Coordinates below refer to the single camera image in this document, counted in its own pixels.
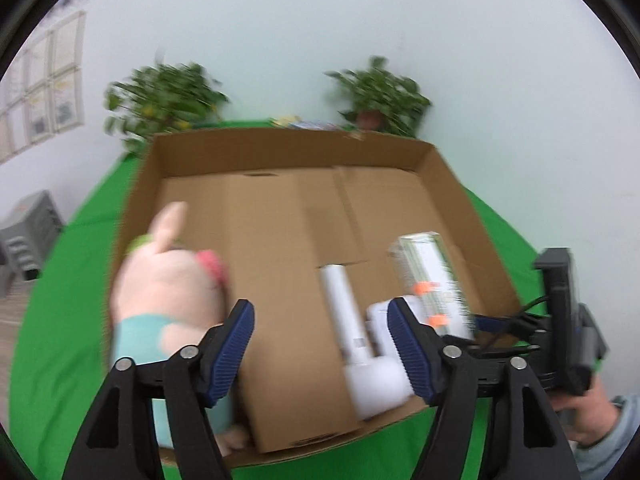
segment human hand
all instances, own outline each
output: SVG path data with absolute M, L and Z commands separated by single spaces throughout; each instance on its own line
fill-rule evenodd
M 598 376 L 591 381 L 591 389 L 583 396 L 572 396 L 565 392 L 550 392 L 549 401 L 556 412 L 575 410 L 570 428 L 564 428 L 569 440 L 581 447 L 589 447 L 602 440 L 613 429 L 620 410 L 607 397 Z

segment plush toy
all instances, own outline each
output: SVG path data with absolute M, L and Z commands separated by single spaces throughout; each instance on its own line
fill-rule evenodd
M 173 202 L 156 215 L 148 234 L 129 247 L 111 294 L 113 362 L 131 357 L 137 364 L 168 359 L 197 345 L 207 330 L 225 319 L 226 272 L 213 251 L 188 251 L 176 240 L 187 213 Z M 173 447 L 164 400 L 153 400 L 158 444 Z M 223 456 L 246 444 L 246 433 L 231 425 L 228 396 L 207 410 Z

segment table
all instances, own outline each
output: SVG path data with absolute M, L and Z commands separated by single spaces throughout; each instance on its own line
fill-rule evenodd
M 265 126 L 263 122 L 235 126 Z M 62 476 L 78 429 L 107 372 L 110 254 L 139 161 L 121 160 L 66 227 L 33 290 L 15 349 L 10 384 L 10 436 L 39 480 Z M 540 295 L 533 248 L 468 192 L 523 302 Z M 489 403 L 478 401 L 465 480 L 482 457 Z M 313 456 L 233 471 L 237 480 L 407 480 L 434 410 L 426 409 L 366 438 Z M 178 471 L 166 467 L 167 480 Z

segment wrist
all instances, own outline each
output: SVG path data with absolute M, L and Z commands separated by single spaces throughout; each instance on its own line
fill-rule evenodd
M 581 434 L 578 445 L 581 447 L 595 446 L 615 428 L 619 418 L 620 409 L 612 402 L 608 402 L 598 414 L 598 419 L 594 422 L 593 427 Z

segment brown cardboard box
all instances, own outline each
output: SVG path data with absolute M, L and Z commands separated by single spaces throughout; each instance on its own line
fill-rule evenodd
M 361 312 L 406 291 L 388 249 L 436 231 L 478 314 L 518 299 L 466 193 L 434 146 L 376 133 L 251 128 L 158 137 L 129 196 L 113 264 L 168 202 L 190 211 L 183 243 L 230 267 L 231 304 L 247 298 L 256 327 L 239 371 L 255 449 L 233 465 L 285 460 L 372 433 L 423 409 L 365 422 L 347 390 L 318 268 L 347 265 Z

